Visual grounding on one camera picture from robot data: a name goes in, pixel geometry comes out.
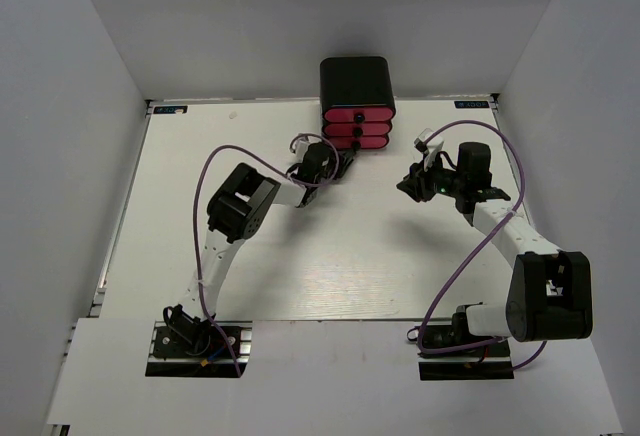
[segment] wire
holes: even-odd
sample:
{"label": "wire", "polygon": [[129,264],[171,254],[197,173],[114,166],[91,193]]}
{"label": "wire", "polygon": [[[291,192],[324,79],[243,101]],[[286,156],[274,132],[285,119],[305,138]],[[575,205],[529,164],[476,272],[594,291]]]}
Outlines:
{"label": "wire", "polygon": [[462,274],[462,271],[465,270],[465,268],[469,265],[469,263],[473,260],[473,258],[475,258],[478,255],[478,253],[482,251],[482,249],[487,244],[489,244],[489,242],[493,239],[493,237],[502,228],[506,226],[506,224],[511,220],[511,218],[513,218],[513,216],[515,215],[515,212],[518,210],[518,208],[520,208],[520,206],[522,205],[522,201],[524,200],[525,177],[524,177],[524,169],[522,166],[522,162],[520,161],[520,157],[518,156],[518,153],[516,152],[511,142],[507,139],[507,137],[500,130],[494,128],[490,124],[483,123],[481,121],[468,120],[468,119],[454,121],[453,123],[446,124],[440,129],[438,129],[437,131],[434,131],[433,133],[431,133],[431,135],[424,141],[424,145],[426,146],[427,144],[429,144],[429,142],[433,138],[438,136],[443,131],[446,131],[447,129],[453,126],[458,126],[460,124],[474,124],[476,126],[482,126],[483,128],[493,131],[498,136],[500,136],[505,146],[507,146],[507,148],[509,148],[509,151],[511,151],[511,154],[513,155],[513,159],[515,159],[516,165],[518,166],[518,175],[520,177],[520,194],[515,204],[513,205],[513,208],[511,209],[511,211],[507,213],[507,215],[496,225],[495,228],[493,228],[493,230],[480,242],[480,244],[478,244],[478,246],[476,246],[474,250],[471,251],[469,256],[467,256],[464,259],[464,261],[462,261],[460,266],[458,266],[458,268],[453,272],[451,277],[445,282],[445,284],[442,286],[442,289],[440,289],[436,297],[433,299],[431,305],[429,306],[429,309],[427,310],[427,314],[425,315],[424,320],[420,325],[420,330],[418,331],[417,345],[418,345],[418,348],[420,349],[420,352],[424,354],[447,354],[447,353],[453,353],[457,351],[464,351],[467,349],[481,348],[483,346],[489,346],[491,344],[500,343],[504,341],[504,338],[491,338],[485,341],[479,341],[477,343],[461,344],[459,346],[450,346],[448,348],[437,348],[437,349],[428,349],[428,348],[425,348],[422,344],[424,333],[427,329],[427,324],[431,320],[431,317],[433,316],[436,306],[438,306],[438,304],[440,303],[444,295],[447,293],[449,288],[451,288],[453,283],[455,283],[455,281],[460,277],[460,274]]}
{"label": "wire", "polygon": [[531,355],[531,357],[529,359],[527,359],[526,361],[523,361],[520,364],[516,364],[513,368],[511,368],[511,371],[517,371],[518,369],[524,368],[527,364],[533,363],[533,361],[535,361],[535,359],[538,356],[540,356],[540,353],[542,353],[542,351],[544,350],[546,345],[547,345],[546,341],[543,341],[542,343],[540,343],[540,346],[538,347],[538,350],[535,353],[533,353],[533,355]]}
{"label": "wire", "polygon": [[438,154],[441,154],[444,156],[444,159],[447,160],[447,163],[449,163],[449,166],[451,166],[451,169],[458,169],[458,167],[453,164],[453,161],[451,160],[451,156],[449,156],[449,153],[447,153],[446,151],[440,151]]}
{"label": "wire", "polygon": [[211,344],[211,335],[209,335],[209,339],[207,340],[207,344],[205,344],[204,349],[202,351],[200,351],[199,353],[193,354],[193,353],[187,353],[185,351],[185,354],[188,354],[189,356],[202,356],[204,353],[207,352],[207,349],[209,349],[209,345]]}
{"label": "wire", "polygon": [[480,356],[480,359],[476,361],[476,365],[482,363],[485,359],[487,359],[487,356],[489,356],[489,346],[486,346],[484,348],[484,352],[482,353],[482,356]]}
{"label": "wire", "polygon": [[218,356],[220,356],[222,354],[222,352],[225,350],[226,348],[224,346],[222,346],[220,349],[218,349],[218,351],[216,351],[215,353],[213,353],[211,356],[209,356],[207,358],[207,362],[210,363],[211,361],[213,361],[214,359],[216,359]]}
{"label": "wire", "polygon": [[410,343],[416,343],[418,341],[418,335],[416,334],[415,337],[412,337],[412,336],[409,336],[409,335],[411,333],[413,333],[414,331],[418,331],[419,329],[420,329],[420,326],[414,326],[409,331],[407,331],[407,341],[409,341]]}
{"label": "wire", "polygon": [[[271,164],[267,163],[260,156],[256,155],[255,153],[252,153],[248,149],[245,149],[245,148],[243,148],[241,146],[236,146],[234,144],[224,144],[222,146],[218,146],[216,149],[214,149],[211,152],[211,154],[209,155],[209,157],[205,161],[204,166],[202,167],[202,171],[200,172],[200,178],[198,179],[198,184],[196,186],[196,194],[195,194],[195,196],[193,198],[193,215],[192,215],[192,219],[193,219],[193,244],[194,244],[194,248],[195,248],[195,252],[196,252],[196,270],[197,270],[197,274],[198,274],[198,281],[202,281],[202,259],[200,257],[200,241],[199,241],[199,237],[198,237],[198,205],[199,205],[199,202],[200,202],[200,192],[202,191],[202,184],[204,183],[204,178],[205,178],[205,176],[207,174],[207,170],[209,169],[209,165],[211,164],[211,161],[213,160],[213,158],[218,153],[220,153],[221,151],[224,151],[226,149],[233,149],[235,151],[239,151],[241,153],[246,154],[247,156],[252,157],[253,159],[258,161],[262,165],[266,166],[267,168],[269,168],[271,171],[273,171],[274,173],[276,173],[278,176],[280,176],[282,178],[290,180],[290,181],[292,181],[292,182],[294,182],[296,184],[299,184],[301,186],[306,186],[306,187],[309,187],[309,188],[320,188],[320,187],[323,187],[323,186],[326,186],[326,185],[330,184],[331,181],[333,180],[333,178],[335,178],[336,174],[338,173],[338,162],[340,160],[340,155],[338,154],[338,150],[336,149],[336,147],[328,139],[324,138],[323,136],[320,136],[320,135],[317,135],[317,134],[312,134],[312,133],[300,133],[300,134],[298,134],[298,136],[296,136],[295,138],[293,138],[291,140],[291,143],[289,144],[289,147],[292,147],[293,144],[297,140],[302,139],[302,138],[308,138],[309,136],[319,138],[322,141],[324,141],[325,144],[328,144],[331,147],[331,149],[333,149],[333,154],[335,155],[335,158],[336,158],[336,164],[335,164],[335,167],[334,167],[334,170],[333,170],[333,173],[331,174],[331,176],[327,180],[321,181],[318,184],[304,183],[304,182],[298,181],[298,180],[296,180],[296,179],[294,179],[292,177],[288,177],[285,173],[283,173],[282,171],[276,169]],[[222,336],[222,339],[224,340],[225,346],[229,349],[229,354],[231,355],[231,359],[233,360],[233,364],[234,364],[234,366],[236,368],[236,372],[238,373],[238,378],[240,378],[242,376],[242,370],[240,369],[240,365],[238,364],[238,358],[236,356],[236,353],[233,350],[233,346],[229,342],[229,338],[227,337],[226,333],[224,332],[222,327],[220,327],[220,325],[214,321],[213,317],[209,313],[209,310],[207,309],[207,303],[206,303],[206,301],[204,299],[204,290],[202,288],[202,284],[198,284],[198,295],[200,297],[200,306],[202,307],[202,313],[205,315],[205,317],[207,318],[209,323],[211,323],[211,325],[216,329],[216,331],[218,331],[218,333],[220,333],[220,336]]]}

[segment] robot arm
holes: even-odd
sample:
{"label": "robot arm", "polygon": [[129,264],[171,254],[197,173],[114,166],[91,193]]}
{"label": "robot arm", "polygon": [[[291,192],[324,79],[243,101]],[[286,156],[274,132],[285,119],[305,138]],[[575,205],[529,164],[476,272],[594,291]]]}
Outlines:
{"label": "robot arm", "polygon": [[[456,209],[484,235],[511,212],[510,197],[491,186],[491,151],[482,143],[462,143],[458,162],[446,169],[443,141],[423,132],[415,147],[423,160],[410,167],[397,185],[414,201],[436,194],[455,199]],[[460,306],[453,315],[458,344],[487,336],[513,336],[518,341],[579,339],[591,334],[591,272],[580,252],[565,252],[516,214],[492,243],[513,269],[506,303]]]}
{"label": "robot arm", "polygon": [[207,205],[208,230],[201,249],[202,280],[194,273],[179,304],[163,312],[165,324],[193,354],[206,348],[213,334],[202,312],[199,286],[202,286],[206,307],[215,315],[218,296],[233,259],[260,229],[271,205],[305,207],[317,195],[319,183],[333,174],[336,165],[335,178],[339,179],[355,157],[354,151],[341,151],[336,161],[329,146],[305,140],[298,140],[291,150],[299,162],[289,168],[287,174],[311,187],[275,181],[240,163]]}

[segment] white table surface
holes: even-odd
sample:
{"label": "white table surface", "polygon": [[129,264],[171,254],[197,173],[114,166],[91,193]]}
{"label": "white table surface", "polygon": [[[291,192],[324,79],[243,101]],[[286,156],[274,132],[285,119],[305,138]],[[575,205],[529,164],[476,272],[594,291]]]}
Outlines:
{"label": "white table surface", "polygon": [[[288,142],[317,131],[317,102],[190,105],[154,115],[143,148],[99,319],[75,331],[48,418],[70,436],[106,435],[599,435],[620,431],[590,341],[548,345],[515,380],[420,381],[407,322],[270,319],[419,319],[442,283],[480,241],[453,207],[436,197],[417,204],[395,189],[417,153],[424,127],[456,119],[493,124],[490,110],[451,101],[398,102],[391,143],[363,152],[347,177],[303,210],[273,207],[237,256],[218,317],[253,320],[252,352],[240,380],[146,378],[154,321],[192,277],[190,215],[208,153],[246,146],[282,168]],[[490,144],[494,183],[515,182],[497,137],[477,127],[446,133],[453,157],[463,141]],[[202,198],[239,161],[222,154]],[[259,168],[263,174],[269,174]],[[504,301],[510,268],[485,249],[437,312],[476,301]],[[515,362],[537,344],[511,343]]]}
{"label": "white table surface", "polygon": [[[481,235],[455,210],[453,199],[418,204],[395,185],[418,159],[413,140],[425,127],[436,129],[458,119],[495,121],[490,109],[456,109],[452,101],[398,101],[397,109],[386,149],[363,151],[347,176],[309,207],[271,208],[231,266],[219,319],[424,315]],[[191,208],[211,150],[238,144],[285,169],[293,162],[291,138],[319,129],[317,101],[192,104],[186,114],[151,116],[101,317],[160,319],[162,308],[178,301],[195,267]],[[461,142],[489,144],[494,185],[515,198],[512,171],[497,136],[477,126],[458,126],[444,136],[454,159]],[[240,161],[272,175],[240,153],[216,157],[201,197],[201,235],[210,196]],[[450,317],[463,303],[504,301],[510,275],[498,251],[486,248],[436,315]]]}
{"label": "white table surface", "polygon": [[[266,321],[237,379],[144,376],[153,320],[80,320],[48,418],[69,436],[598,436],[620,431],[591,342],[514,380],[420,381],[407,322]],[[512,344],[522,361],[537,343]]]}

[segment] white wall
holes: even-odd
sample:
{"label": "white wall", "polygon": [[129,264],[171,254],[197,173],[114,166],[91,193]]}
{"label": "white wall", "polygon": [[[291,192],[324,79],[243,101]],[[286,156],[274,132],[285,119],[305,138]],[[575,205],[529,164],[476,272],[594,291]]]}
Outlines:
{"label": "white wall", "polygon": [[144,108],[90,0],[0,0],[2,434],[40,434]]}
{"label": "white wall", "polygon": [[593,343],[629,435],[640,435],[638,15],[640,0],[552,0],[501,97],[534,221],[591,260]]}
{"label": "white wall", "polygon": [[92,0],[146,98],[319,92],[379,53],[398,96],[499,91],[549,0]]}

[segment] label sticker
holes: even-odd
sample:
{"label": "label sticker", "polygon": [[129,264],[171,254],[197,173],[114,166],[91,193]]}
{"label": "label sticker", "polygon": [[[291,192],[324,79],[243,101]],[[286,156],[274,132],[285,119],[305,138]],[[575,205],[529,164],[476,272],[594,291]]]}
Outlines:
{"label": "label sticker", "polygon": [[478,109],[488,108],[489,103],[487,101],[454,101],[457,109]]}
{"label": "label sticker", "polygon": [[156,106],[153,108],[153,114],[184,114],[187,112],[187,106]]}

